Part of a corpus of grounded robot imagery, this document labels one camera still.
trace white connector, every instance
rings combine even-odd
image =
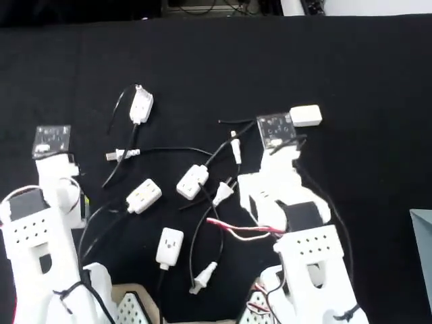
[[[217,267],[217,263],[213,261],[210,263],[207,268],[201,271],[201,273],[194,279],[195,287],[191,287],[189,289],[190,294],[196,295],[200,292],[201,288],[206,288],[207,283],[209,282],[211,275]]]
[[[153,95],[143,89],[139,84],[135,85],[135,97],[130,107],[129,117],[134,124],[147,122],[153,106]]]
[[[177,192],[188,200],[193,200],[209,179],[205,165],[193,165],[177,184]]]
[[[163,228],[156,253],[156,262],[161,264],[162,270],[168,270],[169,267],[176,265],[183,236],[182,231],[168,227]]]
[[[216,191],[216,196],[213,199],[213,206],[217,207],[222,201],[231,196],[234,190],[231,189],[225,182],[220,182]]]
[[[318,105],[292,107],[290,116],[294,127],[318,126],[323,120]]]
[[[231,137],[234,137],[237,135],[235,130],[231,131]],[[234,159],[236,160],[236,164],[240,165],[242,164],[242,153],[240,151],[240,140],[238,138],[235,138],[231,141],[231,147],[232,152],[234,154]]]
[[[124,150],[119,150],[118,148],[115,150],[115,152],[107,153],[105,154],[107,161],[120,161],[124,153]],[[129,150],[126,153],[125,159],[129,159],[130,157],[136,157],[137,155],[141,154],[141,151],[139,148],[135,150]]]
[[[147,179],[126,198],[128,212],[141,214],[153,205],[156,200],[161,198],[161,196],[162,191],[160,187],[152,179]]]

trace black cloth surface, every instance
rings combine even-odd
[[[125,86],[141,83],[154,94],[155,106],[139,131],[138,147],[214,151],[231,130],[218,119],[318,103],[323,123],[300,130],[308,135],[300,163],[348,226],[358,303],[374,324],[429,323],[408,210],[432,208],[431,31],[432,16],[155,20],[2,30],[0,194],[37,182],[30,157],[37,125],[71,124],[72,150],[84,174],[80,183],[93,210],[126,197],[146,178],[163,191],[155,206],[120,224],[92,261],[106,265],[114,284],[142,284],[155,296],[161,230],[182,230],[178,264],[163,284],[167,320],[235,318],[254,278],[277,264],[271,240],[227,237],[208,288],[190,295],[188,249],[206,206],[177,212],[187,201],[175,187],[205,157],[152,153],[129,160],[125,180],[102,192],[113,168],[104,154],[123,148],[132,129],[125,103],[111,135],[105,134],[113,105]],[[262,153],[256,129],[242,139],[242,148],[242,172],[256,171]],[[230,149],[223,157],[210,170],[209,188],[236,171]],[[101,216],[89,237],[114,217]],[[221,205],[221,217],[251,224],[237,196]],[[196,273],[218,247],[218,230],[205,225]],[[14,284],[3,248],[0,253],[0,322],[9,323]]]

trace electrical socket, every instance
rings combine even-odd
[[[188,200],[193,200],[209,179],[205,165],[194,164],[177,184],[177,192]]]
[[[147,179],[126,198],[128,212],[141,214],[161,196],[162,190],[160,187],[152,179]]]
[[[134,124],[147,122],[153,106],[153,95],[141,85],[135,86],[135,97],[130,107],[129,117]]]
[[[161,269],[168,270],[169,267],[176,265],[183,237],[182,231],[168,227],[163,228],[156,253],[156,262],[161,264]]]

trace white outlet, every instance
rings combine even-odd
[[[168,227],[162,230],[156,254],[156,261],[161,264],[161,269],[168,270],[169,267],[176,265],[183,237],[182,231]]]

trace white 3d-printed part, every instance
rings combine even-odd
[[[117,324],[151,324],[135,294],[129,292],[117,307]]]

